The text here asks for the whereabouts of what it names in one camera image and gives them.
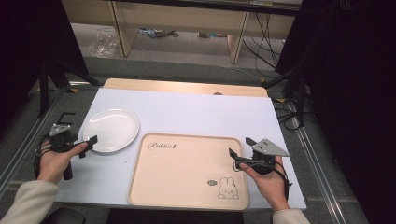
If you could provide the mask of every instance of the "gray carpet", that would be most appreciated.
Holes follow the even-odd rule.
[[[86,58],[86,64],[89,68],[91,76],[98,80],[105,81],[109,77],[124,77],[136,79],[156,79],[170,81],[186,81],[186,82],[203,82],[203,83],[220,83],[232,85],[260,86],[261,82],[255,77],[262,75],[254,69],[244,69],[247,73],[230,70],[217,66],[197,65],[197,64],[179,64],[179,63],[155,63],[155,62],[134,62],[123,60],[95,59]],[[273,72],[261,71],[267,76],[275,76]],[[69,76],[69,80],[78,80],[75,76]],[[282,84],[268,90],[271,97],[281,96]],[[55,111],[49,118],[49,122],[43,128],[42,134],[50,129],[50,125],[54,123],[62,112],[77,112],[75,116],[70,118],[74,123],[73,132],[78,131],[78,127],[87,114],[91,101],[97,91],[92,86],[77,87],[77,93],[65,93],[57,103]],[[33,125],[38,114],[39,95],[38,91],[33,88],[30,94],[30,100],[25,102],[20,111],[16,113],[12,125],[9,127],[9,133],[5,139],[0,142],[2,149],[1,169],[4,170],[5,164],[13,155],[13,152],[20,146],[23,137],[27,134],[29,128]],[[280,116],[285,113],[284,110],[277,110]],[[342,171],[336,163],[332,161],[332,152],[329,148],[326,138],[323,136],[319,124],[315,122],[315,116],[305,117],[305,129],[308,132],[309,139],[313,145],[315,152],[319,158],[323,170],[332,186],[337,201],[340,203],[343,214],[348,223],[367,223],[363,212],[356,201],[353,192],[350,190]],[[286,123],[286,127],[291,127],[291,123]],[[289,131],[281,125],[288,150],[291,155],[295,172],[299,179],[303,195],[306,198],[307,210],[304,212],[311,223],[333,223],[328,207],[323,200],[323,196],[318,188],[311,167],[307,162],[307,158],[302,149],[301,142],[295,131]],[[34,179],[32,167],[33,149],[30,150],[24,160],[23,165],[14,177],[14,183],[19,181],[28,181]],[[3,216],[15,196],[16,189],[9,188],[7,193],[0,201],[0,217]],[[53,209],[64,206],[55,204]],[[109,209],[91,206],[71,206],[80,211],[87,217],[88,224],[104,224],[106,223]],[[269,223],[270,211],[249,211],[244,212],[244,221],[246,224]]]

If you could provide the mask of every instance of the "person's left hand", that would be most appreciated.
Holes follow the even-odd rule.
[[[57,184],[61,181],[70,159],[82,152],[87,145],[87,143],[83,142],[64,153],[44,152],[41,157],[40,174],[37,180],[46,180]]]

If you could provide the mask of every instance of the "white sleeve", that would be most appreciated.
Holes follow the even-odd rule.
[[[51,182],[36,180],[20,186],[14,204],[0,224],[40,223],[52,207],[59,187]]]
[[[291,208],[274,212],[274,224],[308,224],[304,213],[300,209]]]

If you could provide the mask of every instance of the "floor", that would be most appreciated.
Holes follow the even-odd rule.
[[[94,58],[92,56],[92,46],[97,46],[101,42],[98,40],[98,36],[102,40],[106,39],[106,37],[110,41],[115,40],[112,27],[82,24],[72,24],[72,27],[75,31],[81,52],[88,59]],[[257,81],[264,81],[271,78],[272,71],[274,70],[272,66],[276,64],[274,55],[276,58],[278,57],[284,43],[284,40],[270,40],[272,50],[275,52],[272,54],[266,49],[258,50],[261,42],[264,48],[269,49],[265,39],[245,37],[247,46],[254,52],[259,52],[268,63],[265,63],[261,59],[256,59],[247,46],[242,46],[238,63],[232,64],[230,63],[226,38],[214,36],[202,38],[196,33],[184,32],[177,32],[177,34],[178,36],[170,35],[159,38],[149,38],[147,35],[139,34],[128,57],[121,57],[120,52],[115,48],[114,51],[110,51],[111,57],[108,59],[123,61],[125,63],[143,61],[213,66],[218,68],[219,71],[225,71],[226,74],[228,71],[230,73],[236,71],[237,75],[241,76],[241,78],[248,77]],[[279,86],[268,90],[270,97],[281,97],[279,89],[281,89],[282,84],[280,83]],[[37,111],[35,106],[29,106],[27,105],[26,109],[34,112]],[[276,113],[282,116],[288,110],[292,109],[293,104],[274,103],[274,106]],[[29,120],[17,120],[17,122],[29,123]],[[332,161],[331,149],[328,147],[326,139],[321,133],[319,124],[315,121],[315,115],[305,117],[303,132],[291,131],[290,128],[295,125],[293,122],[293,120],[285,121],[281,124],[281,129],[290,150],[293,166],[299,178],[303,195],[306,198],[308,208],[305,211],[305,215],[311,223],[367,223],[359,203],[350,190],[342,171]],[[15,135],[18,134],[18,130],[11,130],[11,132],[11,137],[17,138]],[[308,144],[305,144],[305,146],[302,144],[304,135],[306,135],[308,140]],[[315,161],[318,162],[321,172],[315,171],[318,168]],[[23,178],[18,178],[17,176],[13,183],[18,185],[18,181],[21,179],[23,180]],[[329,191],[334,201],[332,201],[332,198],[329,199],[327,195]],[[11,186],[1,200],[1,215],[7,211],[7,205],[12,203],[14,194],[15,188]],[[105,208],[78,206],[76,209],[87,216],[87,223],[89,224],[106,223],[108,210]],[[339,214],[332,212],[334,209],[338,210]],[[263,211],[246,212],[244,213],[244,220],[246,224],[269,223],[270,215],[271,213]]]

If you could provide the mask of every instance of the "white tabletop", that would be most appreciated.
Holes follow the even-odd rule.
[[[79,138],[82,139],[87,120],[112,108],[127,109],[137,116],[140,129],[136,139],[116,152],[89,151],[84,159],[73,158],[74,178],[61,181],[56,202],[135,207],[128,202],[127,195],[141,138],[146,133],[233,137],[242,143],[246,158],[252,155],[251,147],[245,144],[246,137],[257,142],[267,138],[287,150],[270,98],[100,89]],[[306,209],[290,158],[284,158],[283,162],[293,183],[290,207]],[[247,183],[250,198],[247,209],[270,208],[250,177]]]

